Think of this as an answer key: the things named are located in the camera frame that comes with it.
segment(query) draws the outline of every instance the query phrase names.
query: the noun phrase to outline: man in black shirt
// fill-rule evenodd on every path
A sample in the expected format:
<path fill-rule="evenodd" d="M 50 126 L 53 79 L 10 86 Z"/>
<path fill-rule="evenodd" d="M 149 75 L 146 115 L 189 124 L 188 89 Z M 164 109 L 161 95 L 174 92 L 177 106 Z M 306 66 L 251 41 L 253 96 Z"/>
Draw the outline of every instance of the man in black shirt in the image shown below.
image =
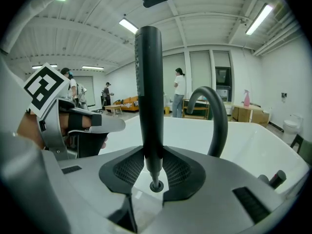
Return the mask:
<path fill-rule="evenodd" d="M 109 82 L 106 83 L 106 86 L 104 88 L 104 93 L 106 94 L 106 106 L 110 106 L 111 105 L 111 96 L 113 96 L 113 93 L 109 93 L 108 87 L 111 84 Z"/>

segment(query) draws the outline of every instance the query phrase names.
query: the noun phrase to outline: black curved hose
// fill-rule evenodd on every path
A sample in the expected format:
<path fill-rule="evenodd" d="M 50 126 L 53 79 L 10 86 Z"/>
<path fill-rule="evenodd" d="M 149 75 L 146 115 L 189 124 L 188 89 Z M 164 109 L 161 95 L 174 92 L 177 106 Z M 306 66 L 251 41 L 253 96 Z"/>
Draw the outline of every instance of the black curved hose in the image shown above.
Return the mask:
<path fill-rule="evenodd" d="M 207 98 L 214 115 L 214 135 L 208 155 L 220 157 L 228 136 L 228 117 L 221 97 L 210 87 L 197 88 L 189 101 L 187 113 L 192 114 L 196 101 L 200 96 Z"/>

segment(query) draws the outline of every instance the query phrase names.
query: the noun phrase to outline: person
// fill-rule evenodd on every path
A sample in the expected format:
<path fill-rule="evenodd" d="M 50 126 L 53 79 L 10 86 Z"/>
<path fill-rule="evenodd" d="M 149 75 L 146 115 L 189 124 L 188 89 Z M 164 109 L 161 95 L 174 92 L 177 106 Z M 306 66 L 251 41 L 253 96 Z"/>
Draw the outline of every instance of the person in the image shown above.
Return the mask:
<path fill-rule="evenodd" d="M 109 82 L 106 83 L 106 86 L 104 88 L 104 93 L 106 94 L 106 106 L 110 106 L 111 105 L 111 96 L 113 96 L 113 93 L 109 93 L 109 89 L 108 87 L 111 86 L 111 84 Z"/>
<path fill-rule="evenodd" d="M 186 88 L 186 82 L 184 78 L 185 74 L 183 73 L 182 69 L 177 68 L 175 70 L 175 75 L 175 96 L 172 103 L 172 113 L 174 118 L 182 118 L 182 103 Z"/>
<path fill-rule="evenodd" d="M 70 79 L 69 87 L 68 87 L 68 98 L 72 98 L 75 106 L 78 107 L 79 100 L 78 100 L 78 93 L 77 93 L 77 82 L 73 77 L 73 73 L 70 72 L 69 68 L 63 68 L 60 73 L 65 77 Z"/>

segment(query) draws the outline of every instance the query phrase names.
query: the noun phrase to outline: white sink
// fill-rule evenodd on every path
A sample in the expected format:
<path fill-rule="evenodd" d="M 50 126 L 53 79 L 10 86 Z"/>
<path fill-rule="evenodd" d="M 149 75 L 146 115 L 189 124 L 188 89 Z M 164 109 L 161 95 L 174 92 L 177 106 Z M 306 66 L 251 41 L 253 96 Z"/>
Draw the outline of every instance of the white sink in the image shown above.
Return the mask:
<path fill-rule="evenodd" d="M 210 120 L 165 117 L 164 145 L 207 154 L 213 125 Z M 122 132 L 109 134 L 107 147 L 101 149 L 99 154 L 138 145 L 142 145 L 139 116 L 127 120 Z M 229 122 L 228 138 L 221 158 L 232 161 L 255 177 L 263 174 L 271 179 L 278 170 L 283 170 L 287 179 L 276 189 L 279 194 L 286 193 L 309 170 L 305 161 L 292 148 L 266 128 L 254 123 Z M 148 175 L 146 167 L 142 174 Z M 140 177 L 137 183 L 143 185 L 141 179 L 144 178 Z M 163 182 L 167 180 L 164 171 L 159 178 Z"/>

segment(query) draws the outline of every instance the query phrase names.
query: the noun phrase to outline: black mesh pad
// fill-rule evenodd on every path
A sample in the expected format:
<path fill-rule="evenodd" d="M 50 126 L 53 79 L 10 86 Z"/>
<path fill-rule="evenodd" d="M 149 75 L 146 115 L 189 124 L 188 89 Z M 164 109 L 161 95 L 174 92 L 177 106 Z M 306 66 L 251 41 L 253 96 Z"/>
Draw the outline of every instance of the black mesh pad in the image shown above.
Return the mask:
<path fill-rule="evenodd" d="M 116 164 L 113 168 L 113 172 L 115 176 L 133 186 L 143 167 L 142 153 L 137 152 Z"/>
<path fill-rule="evenodd" d="M 131 195 L 131 189 L 144 167 L 143 147 L 105 163 L 99 170 L 100 180 L 114 193 Z"/>
<path fill-rule="evenodd" d="M 166 152 L 162 167 L 168 178 L 169 189 L 183 183 L 191 174 L 190 166 L 177 156 Z"/>
<path fill-rule="evenodd" d="M 206 179 L 201 164 L 167 146 L 163 149 L 162 167 L 169 185 L 169 190 L 164 193 L 163 202 L 190 198 L 202 187 Z"/>

